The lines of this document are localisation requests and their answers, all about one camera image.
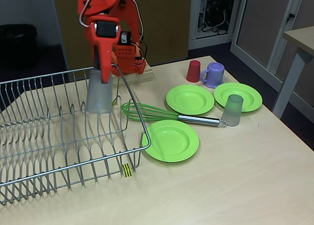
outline table leg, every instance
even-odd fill
[[[285,108],[289,102],[290,96],[295,88],[296,83],[302,73],[304,66],[313,59],[313,56],[302,49],[298,49],[294,62],[290,68],[288,76],[281,86],[279,95],[273,107],[273,113],[278,118],[281,118]]]

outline green whisk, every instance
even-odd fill
[[[143,119],[145,122],[160,121],[160,120],[178,120],[185,123],[195,123],[207,126],[227,126],[227,122],[220,120],[218,118],[208,118],[208,117],[196,117],[189,115],[181,115],[171,111],[166,111],[161,108],[150,106],[142,103],[137,103]],[[133,102],[124,103],[122,105],[123,114],[133,121],[140,121],[138,112],[136,111]]]

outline plastic cup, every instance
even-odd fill
[[[205,86],[210,88],[216,88],[217,86],[223,83],[222,79],[224,77],[225,67],[221,63],[213,62],[207,66],[207,69],[204,70],[200,75],[200,80],[204,83]]]
[[[89,76],[86,111],[89,113],[110,113],[112,106],[112,76],[105,84],[99,69],[92,69]]]
[[[243,98],[239,95],[230,95],[227,100],[221,120],[227,122],[227,126],[235,127],[240,123],[243,106]]]
[[[198,60],[192,60],[188,67],[186,80],[191,83],[197,83],[200,80],[201,63]]]

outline cable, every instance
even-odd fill
[[[141,39],[142,39],[142,37],[143,37],[143,33],[144,33],[143,22],[142,22],[142,18],[141,18],[141,15],[140,15],[140,13],[139,13],[139,9],[138,9],[138,6],[137,6],[136,1],[135,1],[135,0],[132,0],[132,1],[134,2],[135,6],[136,6],[136,10],[137,10],[138,18],[139,18],[139,21],[140,21],[140,23],[141,23],[142,33],[141,33],[141,36],[140,36],[140,38],[139,38],[139,40],[141,40]]]
[[[84,8],[83,8],[83,10],[81,11],[81,13],[80,13],[80,15],[79,15],[79,18],[78,18],[79,23],[80,23],[81,25],[83,25],[84,27],[86,27],[86,28],[88,28],[89,25],[85,24],[82,19],[83,19],[83,15],[85,14],[87,8],[88,8],[89,5],[90,5],[90,2],[91,2],[91,0],[87,0],[85,6],[84,6]]]
[[[146,49],[145,49],[145,55],[144,55],[144,58],[146,58],[148,46],[147,46],[146,42],[143,42],[143,41],[142,41],[142,44],[144,44],[145,47],[146,47]]]
[[[228,21],[227,21],[227,11],[226,10],[224,10],[224,16],[225,16],[225,20],[226,20],[226,22],[227,22],[227,24],[229,25],[229,23],[228,23]],[[218,35],[224,35],[224,34],[227,34],[228,33],[228,31],[227,30],[224,30],[225,31],[225,33],[219,33],[219,31],[220,30],[222,30],[222,29],[219,29],[219,28],[216,28],[217,29],[217,31],[216,31],[216,33],[218,34]]]
[[[227,18],[227,11],[226,10],[224,10],[224,21],[221,23],[221,24],[218,24],[218,25],[216,25],[216,26],[214,26],[214,27],[211,27],[209,30],[203,30],[204,28],[202,28],[202,31],[203,32],[208,32],[208,31],[210,31],[210,30],[212,30],[213,28],[216,28],[216,27],[218,27],[218,26],[221,26],[221,25],[223,25],[224,23],[225,23],[225,21],[226,21],[226,18]]]
[[[136,46],[139,50],[140,50],[140,52],[142,53],[142,55],[141,55],[141,58],[144,58],[145,59],[145,55],[144,55],[144,52],[143,52],[143,50],[142,50],[142,48],[140,48],[140,46],[138,46],[136,43],[131,43],[132,45],[134,45],[134,46]]]

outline black trash can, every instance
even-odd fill
[[[0,62],[9,69],[31,69],[37,63],[37,30],[33,25],[0,26]]]

